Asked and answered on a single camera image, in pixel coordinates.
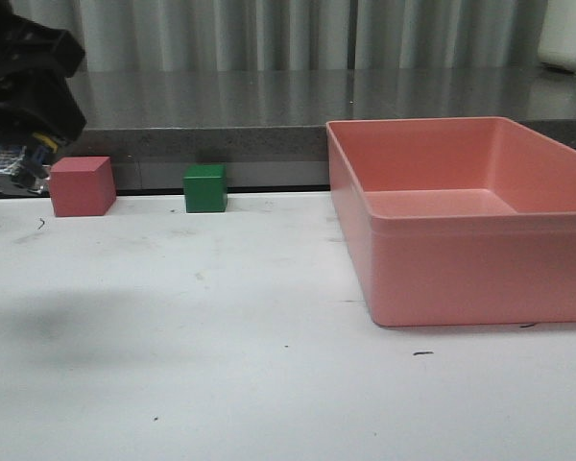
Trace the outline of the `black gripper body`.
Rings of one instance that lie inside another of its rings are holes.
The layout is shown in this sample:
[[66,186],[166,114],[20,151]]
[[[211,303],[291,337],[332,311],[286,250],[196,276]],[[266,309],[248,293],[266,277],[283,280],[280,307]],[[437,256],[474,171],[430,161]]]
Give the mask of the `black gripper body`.
[[67,80],[84,56],[69,31],[38,24],[0,1],[0,132],[77,140],[86,119]]

